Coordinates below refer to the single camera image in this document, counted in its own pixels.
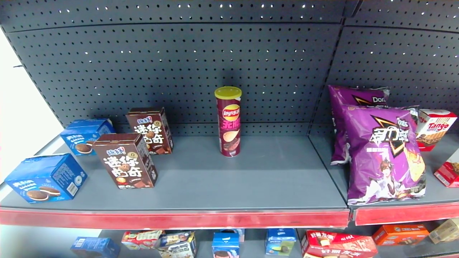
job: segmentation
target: product packaging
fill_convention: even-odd
[[[266,254],[289,256],[297,241],[295,229],[268,229],[266,234]]]
[[[121,243],[129,250],[152,249],[164,230],[126,231]]]
[[[158,174],[141,134],[106,134],[93,144],[119,189],[152,188]]]
[[[155,249],[162,258],[196,257],[195,233],[191,231],[163,235],[156,241]]]
[[[126,115],[131,129],[142,134],[150,154],[170,154],[174,148],[164,107],[132,108]]]
[[[235,157],[241,151],[241,95],[242,91],[233,86],[215,90],[220,151],[225,157]]]
[[[74,120],[62,132],[61,137],[76,156],[95,155],[92,144],[103,134],[114,133],[112,122],[103,119]]]
[[[303,258],[370,258],[378,253],[371,236],[307,230],[301,241]]]
[[[244,242],[246,236],[245,229],[221,229],[220,232],[223,233],[237,233],[239,235],[239,242]]]
[[[378,246],[415,245],[421,242],[429,231],[424,225],[382,225],[373,234],[373,240]]]
[[[70,250],[80,258],[117,258],[120,247],[110,238],[79,236]]]
[[[349,162],[349,144],[341,105],[385,106],[389,89],[356,89],[329,85],[331,114],[335,125],[335,151],[331,157],[331,165]]]
[[[71,154],[26,158],[5,179],[29,203],[71,200],[87,178]]]
[[[409,110],[343,105],[351,159],[349,205],[419,199],[425,164]]]
[[[421,151],[431,151],[456,121],[457,116],[447,110],[420,109],[416,140]]]
[[[448,219],[429,234],[434,244],[450,242],[459,238],[459,218]]]
[[[239,258],[239,235],[236,233],[213,234],[213,258]]]

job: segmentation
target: pegboard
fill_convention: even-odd
[[[363,1],[345,24],[459,32],[459,1]]]
[[[218,136],[216,123],[173,123],[173,136]],[[119,133],[131,133],[129,124],[116,124]],[[309,123],[243,123],[241,133],[252,136],[297,136],[307,135]]]
[[[71,26],[183,22],[335,22],[345,1],[29,0],[0,3],[4,32]]]
[[[327,84],[390,87],[388,105],[459,113],[459,35],[410,29],[345,27]],[[328,89],[314,123],[331,123]],[[459,124],[449,132],[457,132]]]
[[[213,92],[242,88],[243,122],[309,122],[338,24],[127,24],[8,34],[63,125],[164,106],[170,123],[214,123]]]

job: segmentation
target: doritos logo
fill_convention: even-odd
[[[357,103],[357,105],[359,106],[374,106],[375,104],[383,104],[386,102],[386,100],[384,98],[380,98],[380,97],[371,97],[371,100],[366,100],[362,97],[359,97],[359,96],[355,96],[355,95],[352,95],[352,97],[354,98],[355,102]]]

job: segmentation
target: white wall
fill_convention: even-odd
[[[0,183],[26,157],[32,156],[62,131],[8,40],[0,33]],[[52,154],[60,139],[43,154]],[[0,199],[11,192],[0,191]],[[101,230],[0,225],[2,258],[76,257],[70,246],[77,236],[98,236]]]

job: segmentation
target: red shelf edge strip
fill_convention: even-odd
[[[391,224],[457,217],[459,217],[459,202],[392,207],[360,207],[356,210],[355,224],[357,226]]]
[[[84,214],[0,209],[0,224],[111,230],[218,227],[347,227],[348,218],[348,209],[301,213],[258,211],[179,214]]]

